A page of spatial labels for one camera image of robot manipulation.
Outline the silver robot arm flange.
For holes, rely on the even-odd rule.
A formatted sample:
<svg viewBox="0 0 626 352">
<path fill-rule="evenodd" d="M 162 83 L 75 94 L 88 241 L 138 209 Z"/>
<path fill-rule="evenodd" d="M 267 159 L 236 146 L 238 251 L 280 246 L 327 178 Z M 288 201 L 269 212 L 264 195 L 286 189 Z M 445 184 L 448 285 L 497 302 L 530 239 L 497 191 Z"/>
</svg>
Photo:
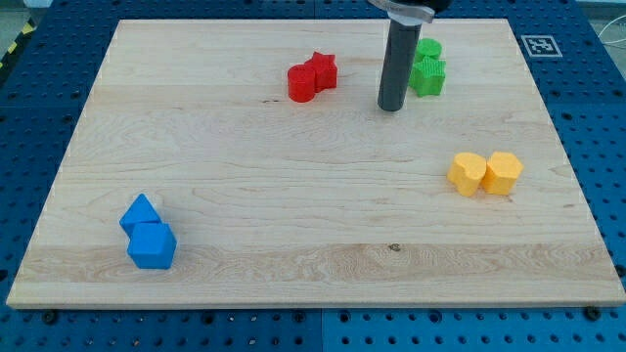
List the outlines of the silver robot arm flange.
<svg viewBox="0 0 626 352">
<path fill-rule="evenodd" d="M 368 0 L 388 17 L 403 25 L 430 23 L 434 17 L 448 9 L 452 0 Z"/>
</svg>

